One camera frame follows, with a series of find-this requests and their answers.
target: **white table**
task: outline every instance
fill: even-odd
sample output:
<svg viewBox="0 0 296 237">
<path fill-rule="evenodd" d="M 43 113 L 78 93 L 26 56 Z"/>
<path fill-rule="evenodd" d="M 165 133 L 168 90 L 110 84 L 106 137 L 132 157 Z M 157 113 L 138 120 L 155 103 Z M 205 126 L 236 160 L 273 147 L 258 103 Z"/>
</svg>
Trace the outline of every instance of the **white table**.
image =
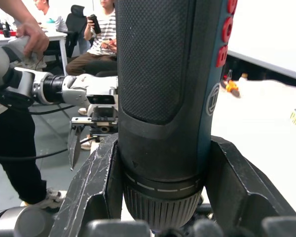
<svg viewBox="0 0 296 237">
<path fill-rule="evenodd" d="M 239 0 L 228 54 L 296 79 L 296 0 Z"/>
<path fill-rule="evenodd" d="M 276 81 L 238 82 L 241 99 L 221 90 L 213 116 L 212 135 L 238 148 L 264 172 L 296 211 L 296 88 Z M 91 152 L 98 147 L 93 142 Z M 133 220 L 125 202 L 122 220 Z"/>
<path fill-rule="evenodd" d="M 46 32 L 45 33 L 50 41 L 59 41 L 60 52 L 61 52 L 61 59 L 63 63 L 63 70 L 64 74 L 67 76 L 66 73 L 66 66 L 67 66 L 67 53 L 66 53 L 66 36 L 67 34 L 53 31 L 53 32 Z M 14 39 L 15 37 L 5 38 L 3 35 L 0 35 L 0 46 L 7 45 L 9 40 Z"/>
</svg>

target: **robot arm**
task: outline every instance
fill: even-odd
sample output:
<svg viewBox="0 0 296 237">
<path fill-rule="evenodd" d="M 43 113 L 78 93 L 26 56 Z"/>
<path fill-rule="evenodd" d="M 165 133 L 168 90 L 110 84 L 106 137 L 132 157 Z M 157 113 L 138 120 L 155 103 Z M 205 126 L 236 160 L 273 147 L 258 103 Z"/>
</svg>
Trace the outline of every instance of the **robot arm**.
<svg viewBox="0 0 296 237">
<path fill-rule="evenodd" d="M 9 42 L 20 55 L 28 37 Z M 0 47 L 0 102 L 27 108 L 34 101 L 44 104 L 67 103 L 88 108 L 90 104 L 115 106 L 117 77 L 97 78 L 83 74 L 78 77 L 54 76 L 23 68 L 13 68 L 7 53 Z"/>
</svg>

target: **black pants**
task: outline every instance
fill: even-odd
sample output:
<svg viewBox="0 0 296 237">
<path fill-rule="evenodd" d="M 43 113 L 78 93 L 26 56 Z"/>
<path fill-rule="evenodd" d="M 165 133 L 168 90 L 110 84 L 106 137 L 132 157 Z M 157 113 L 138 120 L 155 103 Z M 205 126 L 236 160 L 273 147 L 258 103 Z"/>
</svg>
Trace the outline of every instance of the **black pants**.
<svg viewBox="0 0 296 237">
<path fill-rule="evenodd" d="M 35 124 L 31 115 L 7 110 L 0 114 L 0 156 L 36 156 Z M 46 197 L 46 181 L 41 179 L 35 160 L 0 161 L 21 200 L 35 204 Z"/>
</svg>

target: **bosch logo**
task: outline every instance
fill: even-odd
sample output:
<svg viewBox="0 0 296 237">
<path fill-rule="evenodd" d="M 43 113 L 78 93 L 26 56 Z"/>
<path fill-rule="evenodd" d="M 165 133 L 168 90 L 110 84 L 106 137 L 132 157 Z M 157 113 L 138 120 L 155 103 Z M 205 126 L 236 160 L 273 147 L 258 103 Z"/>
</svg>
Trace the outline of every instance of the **bosch logo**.
<svg viewBox="0 0 296 237">
<path fill-rule="evenodd" d="M 209 93 L 209 96 L 207 98 L 206 113 L 208 116 L 212 116 L 214 114 L 215 106 L 218 99 L 218 93 L 219 93 L 219 83 L 214 85 L 211 93 Z"/>
<path fill-rule="evenodd" d="M 227 4 L 228 17 L 225 19 L 225 22 L 222 27 L 222 41 L 225 43 L 225 45 L 222 46 L 218 51 L 217 63 L 216 63 L 217 68 L 222 67 L 226 62 L 227 53 L 228 53 L 228 42 L 231 36 L 233 15 L 235 14 L 235 11 L 236 11 L 237 2 L 238 0 L 228 0 L 228 4 Z"/>
</svg>

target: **person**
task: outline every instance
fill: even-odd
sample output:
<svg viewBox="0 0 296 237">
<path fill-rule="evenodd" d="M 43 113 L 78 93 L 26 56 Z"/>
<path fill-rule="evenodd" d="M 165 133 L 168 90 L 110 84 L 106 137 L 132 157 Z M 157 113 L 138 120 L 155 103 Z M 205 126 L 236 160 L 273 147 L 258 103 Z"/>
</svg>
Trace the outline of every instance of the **person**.
<svg viewBox="0 0 296 237">
<path fill-rule="evenodd" d="M 42 53 L 47 49 L 49 40 L 34 17 L 29 13 L 22 0 L 0 0 L 0 8 L 17 19 L 22 25 L 17 29 L 18 36 L 30 37 L 24 48 L 24 54 Z M 15 112 L 0 105 L 0 156 L 21 157 L 36 156 L 34 141 L 35 124 L 28 113 Z M 12 186 L 24 205 L 36 205 L 40 208 L 60 208 L 66 191 L 46 189 L 35 160 L 1 161 Z"/>
<path fill-rule="evenodd" d="M 94 41 L 91 49 L 77 57 L 66 66 L 68 75 L 79 76 L 86 73 L 85 67 L 92 61 L 116 61 L 116 19 L 114 0 L 101 0 L 102 11 L 97 15 L 101 33 L 94 34 L 94 23 L 87 18 L 84 31 L 85 40 Z M 86 115 L 86 108 L 79 109 L 79 114 Z"/>
<path fill-rule="evenodd" d="M 35 6 L 42 11 L 44 16 L 38 23 L 47 30 L 56 30 L 60 32 L 68 31 L 65 20 L 57 11 L 50 9 L 49 0 L 34 0 Z"/>
</svg>

